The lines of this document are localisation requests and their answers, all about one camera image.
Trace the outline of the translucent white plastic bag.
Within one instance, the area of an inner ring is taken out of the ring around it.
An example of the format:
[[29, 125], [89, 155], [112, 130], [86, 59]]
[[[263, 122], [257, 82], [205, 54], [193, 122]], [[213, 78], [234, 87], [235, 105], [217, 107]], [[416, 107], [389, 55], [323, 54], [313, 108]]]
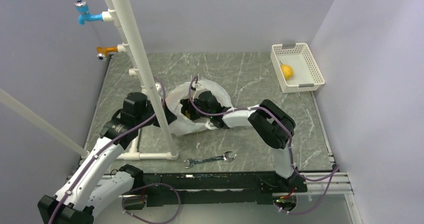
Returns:
[[[203, 90], [200, 90], [201, 93], [211, 91], [222, 106], [230, 108], [233, 107], [230, 95], [221, 85], [208, 79], [201, 79], [198, 82], [204, 87]], [[172, 114], [176, 115], [176, 120], [169, 124], [170, 132], [176, 136], [217, 129], [217, 127], [215, 127], [212, 122], [205, 117], [192, 121], [181, 113], [182, 105], [180, 104], [180, 100], [187, 99], [189, 97], [189, 85], [189, 81], [180, 84], [165, 98], [168, 109]]]

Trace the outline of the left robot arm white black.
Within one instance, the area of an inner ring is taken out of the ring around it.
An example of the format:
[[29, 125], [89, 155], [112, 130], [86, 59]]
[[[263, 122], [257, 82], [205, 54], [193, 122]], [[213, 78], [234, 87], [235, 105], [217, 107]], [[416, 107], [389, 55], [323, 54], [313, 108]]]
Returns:
[[144, 172], [130, 164], [104, 184], [99, 181], [110, 165], [138, 136], [142, 127], [158, 125], [148, 97], [131, 92], [122, 108], [107, 122], [88, 157], [74, 175], [53, 196], [44, 195], [37, 204], [45, 224], [92, 224], [118, 196], [139, 193], [144, 187]]

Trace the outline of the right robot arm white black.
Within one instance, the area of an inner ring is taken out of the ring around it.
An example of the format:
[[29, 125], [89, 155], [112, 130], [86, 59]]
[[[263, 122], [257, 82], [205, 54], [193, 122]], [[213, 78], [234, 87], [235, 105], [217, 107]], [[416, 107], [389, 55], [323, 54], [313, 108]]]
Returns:
[[295, 121], [271, 100], [265, 99], [251, 107], [234, 108], [221, 104], [211, 91], [179, 101], [181, 114], [191, 121], [206, 120], [206, 127], [231, 129], [252, 127], [265, 144], [273, 149], [276, 187], [287, 192], [295, 185], [293, 156], [290, 141], [294, 136]]

